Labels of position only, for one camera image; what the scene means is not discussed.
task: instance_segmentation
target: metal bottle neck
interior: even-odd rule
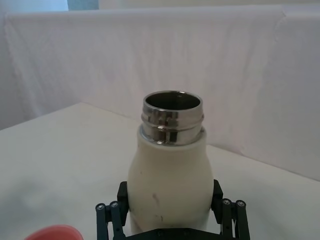
[[[143,100],[140,134],[149,142],[183,146],[204,133],[202,99],[184,91],[159,91]]]

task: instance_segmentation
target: table surface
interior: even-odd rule
[[[127,179],[138,126],[79,103],[0,131],[0,239],[69,224],[94,240],[95,206]],[[207,154],[224,196],[246,201],[251,239],[319,239],[320,182],[213,146]],[[219,231],[213,214],[208,226]]]

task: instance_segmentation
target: white backdrop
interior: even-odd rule
[[[99,9],[306,3],[320,3],[320,0],[99,0]]]
[[[320,6],[11,15],[29,119],[86,102],[139,119],[146,94],[204,99],[208,143],[320,180]]]
[[[0,0],[0,130],[24,122],[20,93],[5,37],[7,13],[67,11],[67,0]]]

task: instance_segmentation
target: red bowl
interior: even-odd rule
[[[53,225],[42,228],[24,240],[84,240],[81,233],[72,226]]]

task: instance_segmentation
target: white bottle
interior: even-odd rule
[[[152,93],[141,117],[127,181],[132,233],[205,230],[214,186],[202,100],[181,91]]]

